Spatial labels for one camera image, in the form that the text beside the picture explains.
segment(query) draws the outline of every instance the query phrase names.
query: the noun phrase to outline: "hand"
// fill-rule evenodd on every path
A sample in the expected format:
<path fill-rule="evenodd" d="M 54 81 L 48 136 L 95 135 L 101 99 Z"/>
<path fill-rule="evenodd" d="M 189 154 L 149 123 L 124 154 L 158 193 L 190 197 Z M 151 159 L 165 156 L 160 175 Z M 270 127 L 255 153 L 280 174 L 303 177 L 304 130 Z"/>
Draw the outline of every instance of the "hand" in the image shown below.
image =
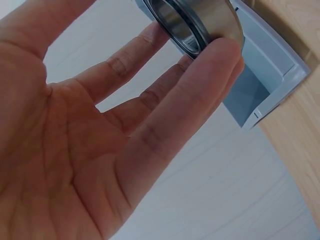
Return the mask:
<path fill-rule="evenodd" d="M 0 22 L 2 240 L 110 238 L 243 70 L 239 46 L 218 39 L 100 113 L 168 37 L 153 23 L 109 60 L 47 85 L 48 47 L 93 3 L 28 0 Z"/>

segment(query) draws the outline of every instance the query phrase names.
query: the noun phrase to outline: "gray plastic part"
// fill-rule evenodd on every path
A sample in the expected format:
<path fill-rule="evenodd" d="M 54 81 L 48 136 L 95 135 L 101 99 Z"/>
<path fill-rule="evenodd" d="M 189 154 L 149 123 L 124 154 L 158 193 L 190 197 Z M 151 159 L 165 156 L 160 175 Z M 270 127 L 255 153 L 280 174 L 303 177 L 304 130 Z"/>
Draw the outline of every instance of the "gray plastic part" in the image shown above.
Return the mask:
<path fill-rule="evenodd" d="M 154 20 L 144 0 L 135 2 Z M 223 103 L 239 126 L 250 130 L 279 106 L 311 71 L 289 44 L 242 0 L 230 2 L 243 28 L 245 69 Z"/>

